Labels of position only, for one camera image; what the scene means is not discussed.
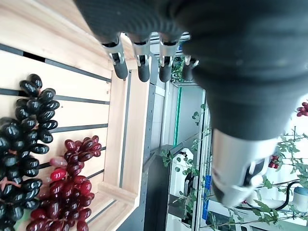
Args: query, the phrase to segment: wooden frame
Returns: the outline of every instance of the wooden frame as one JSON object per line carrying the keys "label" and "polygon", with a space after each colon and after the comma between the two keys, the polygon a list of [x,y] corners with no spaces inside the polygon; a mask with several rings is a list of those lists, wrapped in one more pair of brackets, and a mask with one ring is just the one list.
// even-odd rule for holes
{"label": "wooden frame", "polygon": [[[149,94],[149,81],[143,83],[138,78],[129,39],[123,37],[122,44],[131,70],[130,89],[128,81],[120,80],[114,73],[107,55],[72,0],[3,0],[0,21],[3,22],[0,43],[21,53],[0,51],[0,74],[7,78],[0,83],[0,89],[18,92],[19,81],[30,73],[37,73],[46,84],[44,87],[57,91],[62,107],[56,111],[56,119],[61,128],[95,125],[89,129],[54,133],[50,152],[35,157],[41,164],[47,163],[51,157],[63,154],[65,139],[77,140],[99,134],[105,151],[87,162],[82,171],[83,175],[92,176],[92,192],[95,193],[87,222],[90,231],[115,231],[139,206]],[[24,52],[86,73],[23,57]],[[0,93],[0,117],[14,115],[16,98]],[[78,109],[82,109],[80,113],[69,117]],[[87,111],[98,113],[89,115]],[[39,177],[49,175],[51,170],[51,167],[41,169]],[[24,220],[17,230],[26,230],[28,223],[29,220]]]}

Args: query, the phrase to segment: wooden plank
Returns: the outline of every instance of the wooden plank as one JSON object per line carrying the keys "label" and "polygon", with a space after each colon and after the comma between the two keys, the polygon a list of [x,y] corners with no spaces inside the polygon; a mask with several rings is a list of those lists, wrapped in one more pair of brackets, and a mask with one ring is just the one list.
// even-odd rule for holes
{"label": "wooden plank", "polygon": [[47,6],[35,0],[2,0],[0,21],[0,43],[111,77],[100,43]]}
{"label": "wooden plank", "polygon": [[44,88],[54,88],[57,95],[110,100],[111,84],[93,77],[65,70],[40,61],[29,59],[6,51],[0,51],[0,74],[3,81],[0,88],[20,90],[19,82],[29,74],[39,75]]}
{"label": "wooden plank", "polygon": [[149,81],[143,83],[138,71],[131,72],[128,122],[122,188],[140,196]]}
{"label": "wooden plank", "polygon": [[117,228],[129,217],[133,212],[132,205],[116,201],[104,212],[102,212],[95,220],[88,224],[89,230],[92,231],[116,231]]}
{"label": "wooden plank", "polygon": [[64,141],[71,139],[73,141],[83,140],[85,137],[92,137],[94,135],[99,136],[100,144],[102,147],[106,146],[106,137],[107,137],[107,128],[95,128],[95,129],[86,129],[86,130],[77,130],[77,131],[65,131],[53,133],[53,142],[49,143],[50,148],[49,152],[45,155],[34,154],[32,155],[39,160],[40,164],[49,162],[49,160],[55,156],[64,155],[66,148],[64,146]]}
{"label": "wooden plank", "polygon": [[129,191],[126,191],[124,189],[121,189],[117,186],[114,186],[112,184],[108,184],[106,182],[101,182],[98,185],[99,192],[106,193],[113,197],[116,200],[123,201],[127,204],[135,205],[135,200],[137,198],[137,194],[131,193]]}
{"label": "wooden plank", "polygon": [[115,186],[120,184],[127,88],[128,81],[119,79],[113,71],[104,181]]}

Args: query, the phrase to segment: green leaf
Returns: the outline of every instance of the green leaf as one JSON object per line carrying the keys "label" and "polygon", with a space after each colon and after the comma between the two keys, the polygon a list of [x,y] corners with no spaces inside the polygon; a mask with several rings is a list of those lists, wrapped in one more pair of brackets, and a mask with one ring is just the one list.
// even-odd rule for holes
{"label": "green leaf", "polygon": [[253,213],[254,213],[256,216],[258,216],[258,217],[261,216],[261,212],[260,212],[259,210],[253,209],[252,211],[253,211]]}
{"label": "green leaf", "polygon": [[259,210],[261,210],[262,212],[265,212],[265,213],[270,213],[270,208],[262,203],[261,201],[257,201],[257,200],[254,200],[258,206],[260,206],[261,208]]}
{"label": "green leaf", "polygon": [[256,190],[256,193],[257,193],[258,200],[262,201],[260,190]]}

